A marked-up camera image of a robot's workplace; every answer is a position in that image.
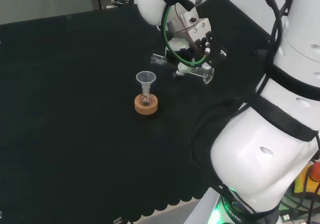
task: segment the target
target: white cylinder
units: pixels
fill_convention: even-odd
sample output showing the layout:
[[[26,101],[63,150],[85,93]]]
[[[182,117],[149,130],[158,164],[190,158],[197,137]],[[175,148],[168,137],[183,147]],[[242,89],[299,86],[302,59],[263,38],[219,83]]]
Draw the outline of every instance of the white cylinder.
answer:
[[[297,52],[320,63],[320,0],[294,0],[283,37]]]

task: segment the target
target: green light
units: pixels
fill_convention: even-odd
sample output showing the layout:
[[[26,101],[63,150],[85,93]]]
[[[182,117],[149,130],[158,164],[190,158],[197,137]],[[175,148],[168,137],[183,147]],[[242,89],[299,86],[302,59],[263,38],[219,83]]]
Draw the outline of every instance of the green light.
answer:
[[[219,209],[216,208],[211,213],[208,224],[217,224],[219,220],[220,220],[220,213],[219,213]]]

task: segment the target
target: yellow part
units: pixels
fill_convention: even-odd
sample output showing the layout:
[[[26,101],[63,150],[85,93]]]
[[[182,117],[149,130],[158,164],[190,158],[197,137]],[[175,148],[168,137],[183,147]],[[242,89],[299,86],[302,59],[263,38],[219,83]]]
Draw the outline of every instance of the yellow part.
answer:
[[[309,167],[310,167],[310,165],[307,165],[295,179],[294,192],[297,194],[302,193],[304,191],[305,178],[306,178],[307,170]],[[313,181],[309,177],[307,180],[306,192],[307,193],[314,193],[316,191],[318,185],[319,185],[319,182]]]

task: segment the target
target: wall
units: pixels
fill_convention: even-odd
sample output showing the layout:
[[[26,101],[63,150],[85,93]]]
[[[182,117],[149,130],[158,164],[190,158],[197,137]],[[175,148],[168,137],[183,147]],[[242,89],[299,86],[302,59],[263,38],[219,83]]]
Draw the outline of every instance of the wall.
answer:
[[[266,4],[265,0],[230,0],[247,16],[254,20],[259,26],[269,34],[275,22],[275,16],[272,9]],[[285,0],[276,0],[279,9],[285,3]]]
[[[0,0],[0,25],[92,9],[91,0]]]

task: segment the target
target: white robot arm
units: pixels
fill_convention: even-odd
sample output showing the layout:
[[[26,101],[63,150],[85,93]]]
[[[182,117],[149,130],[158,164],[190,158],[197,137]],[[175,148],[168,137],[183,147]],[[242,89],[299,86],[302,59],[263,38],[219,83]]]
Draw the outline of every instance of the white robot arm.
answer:
[[[206,0],[189,1],[198,5]],[[149,24],[161,25],[166,7],[164,0],[137,0],[137,5]],[[169,10],[166,22],[168,29],[174,33],[186,32],[185,29],[188,31],[195,25],[201,25],[195,9],[187,11],[179,3],[176,4],[176,11],[174,8]],[[210,23],[207,25],[206,22],[203,32],[190,34],[191,39],[186,39],[192,44],[206,37],[210,28]],[[298,86],[307,86],[306,89],[316,94],[299,92],[288,81],[284,83],[281,78],[274,77],[268,78],[261,97],[309,130],[320,130],[320,0],[293,0],[273,63],[289,76],[288,80],[292,78]],[[264,110],[259,112],[261,108],[255,105],[257,102],[226,125],[214,141],[210,155],[216,174],[230,190],[237,193],[235,199],[239,203],[251,213],[270,214],[317,152],[319,138],[301,140],[294,133],[290,135],[279,127],[281,124],[272,124],[261,113]],[[225,201],[218,204],[222,221],[217,223],[243,224],[245,221],[237,216],[234,218],[231,206]],[[268,224],[275,223],[282,223],[279,215]]]

